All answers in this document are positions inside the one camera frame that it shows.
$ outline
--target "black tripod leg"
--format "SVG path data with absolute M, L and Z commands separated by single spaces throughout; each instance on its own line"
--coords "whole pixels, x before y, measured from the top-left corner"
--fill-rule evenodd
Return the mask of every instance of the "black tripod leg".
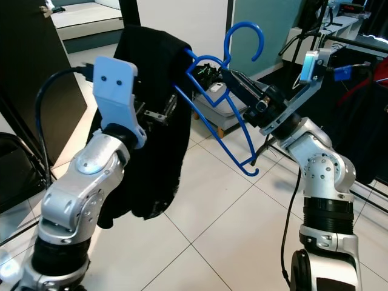
M 255 159 L 250 162 L 251 166 L 254 166 L 256 164 L 257 159 L 259 158 L 259 155 L 263 153 L 263 151 L 267 150 L 269 146 L 272 146 L 276 142 L 276 138 L 269 139 L 269 135 L 266 137 L 266 141 L 264 141 L 264 144 L 259 147 L 259 149 L 255 153 Z

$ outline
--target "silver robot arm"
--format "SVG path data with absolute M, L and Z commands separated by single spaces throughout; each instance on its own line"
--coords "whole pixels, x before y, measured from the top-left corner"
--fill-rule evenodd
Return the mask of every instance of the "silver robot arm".
M 129 151 L 120 140 L 96 132 L 71 161 L 66 174 L 46 192 L 38 226 L 39 240 L 45 242 L 45 246 L 57 247 L 59 252 L 89 241 L 102 204 L 122 181 L 129 158 Z M 40 272 L 33 265 L 34 255 L 24 266 L 19 283 L 21 289 L 72 290 L 81 282 L 89 266 L 89 259 L 85 256 L 83 264 L 71 273 L 45 275 L 49 273 Z
M 299 231 L 305 249 L 293 256 L 291 290 L 311 286 L 306 290 L 360 291 L 358 237 L 353 234 L 349 193 L 356 177 L 353 164 L 333 150 L 330 138 L 308 118 L 279 145 L 299 164 L 306 180 Z
M 307 52 L 300 82 L 306 86 L 287 101 L 275 86 L 263 92 L 241 72 L 222 69 L 228 88 L 248 106 L 245 119 L 272 134 L 299 164 L 306 180 L 304 249 L 294 253 L 291 291 L 361 291 L 358 238 L 353 233 L 353 164 L 337 154 L 330 138 L 309 118 L 295 113 L 320 88 L 330 50 Z
M 18 290 L 82 290 L 89 266 L 87 251 L 101 207 L 119 186 L 130 151 L 147 140 L 134 108 L 132 86 L 137 68 L 99 57 L 93 70 L 93 94 L 102 130 L 71 161 L 42 200 L 42 216 L 33 255 L 24 264 Z

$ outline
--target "plastic clothes hanger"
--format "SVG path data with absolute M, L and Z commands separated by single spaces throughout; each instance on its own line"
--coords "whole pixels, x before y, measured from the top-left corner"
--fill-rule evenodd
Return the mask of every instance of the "plastic clothes hanger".
M 259 169 L 256 169 L 253 173 L 248 172 L 244 166 L 248 164 L 249 162 L 253 161 L 255 159 L 255 149 L 253 148 L 252 139 L 250 138 L 249 132 L 247 130 L 247 127 L 239 114 L 238 109 L 234 105 L 233 101 L 229 97 L 230 90 L 227 88 L 225 93 L 218 98 L 216 101 L 213 101 L 210 96 L 205 92 L 205 90 L 198 84 L 197 80 L 193 77 L 192 71 L 194 68 L 198 65 L 199 62 L 203 60 L 211 60 L 213 62 L 216 62 L 219 64 L 222 68 L 227 68 L 230 61 L 232 60 L 232 56 L 229 52 L 229 46 L 230 46 L 230 38 L 232 37 L 232 34 L 242 27 L 248 27 L 250 29 L 253 29 L 258 37 L 259 37 L 259 47 L 257 49 L 257 52 L 252 57 L 252 61 L 256 61 L 264 49 L 264 35 L 261 31 L 260 27 L 255 24 L 254 22 L 250 21 L 242 21 L 239 23 L 236 23 L 233 27 L 230 28 L 230 30 L 226 33 L 225 41 L 224 41 L 224 54 L 226 56 L 225 61 L 222 61 L 215 56 L 210 55 L 203 55 L 203 56 L 196 56 L 191 50 L 185 49 L 186 53 L 188 53 L 194 60 L 193 64 L 186 70 L 186 75 L 189 77 L 189 79 L 193 82 L 194 86 L 201 92 L 201 94 L 205 97 L 205 99 L 209 102 L 209 104 L 212 107 L 216 107 L 219 103 L 223 102 L 223 100 L 226 99 L 226 101 L 229 103 L 229 106 L 232 108 L 233 112 L 235 113 L 238 122 L 240 123 L 241 128 L 243 129 L 243 132 L 245 134 L 245 137 L 247 139 L 249 150 L 250 150 L 250 158 L 243 162 L 239 162 L 236 157 L 231 153 L 231 151 L 228 149 L 228 147 L 224 144 L 224 142 L 219 138 L 217 133 L 214 131 L 213 127 L 209 124 L 209 122 L 206 120 L 205 116 L 199 111 L 199 109 L 194 105 L 194 103 L 190 100 L 190 98 L 176 85 L 174 84 L 174 88 L 179 92 L 179 94 L 190 104 L 192 109 L 198 114 L 198 116 L 202 119 L 206 127 L 210 130 L 214 138 L 218 141 L 220 146 L 225 150 L 225 152 L 230 156 L 230 158 L 233 160 L 233 162 L 240 168 L 240 170 L 246 174 L 247 176 L 256 176 L 259 173 Z

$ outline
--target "white wall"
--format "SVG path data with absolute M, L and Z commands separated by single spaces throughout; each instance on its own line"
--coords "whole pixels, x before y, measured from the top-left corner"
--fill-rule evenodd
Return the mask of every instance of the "white wall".
M 227 0 L 138 0 L 142 26 L 164 30 L 195 54 L 224 57 Z
M 8 122 L 5 120 L 5 118 L 0 113 L 0 132 L 7 132 L 15 134 Z
M 120 9 L 119 0 L 95 0 L 95 2 L 111 8 Z

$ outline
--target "black cloth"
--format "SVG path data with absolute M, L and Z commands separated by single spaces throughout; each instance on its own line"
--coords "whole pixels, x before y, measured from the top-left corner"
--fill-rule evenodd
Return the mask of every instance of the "black cloth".
M 368 1 L 366 11 L 372 14 L 369 19 L 364 20 L 360 32 L 366 35 L 388 38 L 388 0 Z
M 174 93 L 172 82 L 187 96 L 192 95 L 185 71 L 192 63 L 184 52 L 188 44 L 166 32 L 128 25 L 125 27 L 115 58 L 134 63 L 138 78 L 133 86 L 136 99 L 145 102 L 147 110 L 161 113 Z M 131 153 L 122 183 L 107 197 L 98 219 L 104 229 L 113 219 L 129 211 L 149 219 L 158 216 L 172 202 L 179 186 L 183 157 L 189 142 L 191 108 L 178 95 L 178 102 L 168 126 L 155 125 L 147 132 L 145 146 Z M 89 138 L 100 127 L 101 115 L 95 115 Z
M 356 178 L 368 184 L 384 171 L 388 160 L 388 89 L 374 83 L 363 87 L 337 108 L 333 126 L 327 129 L 335 150 L 349 158 Z

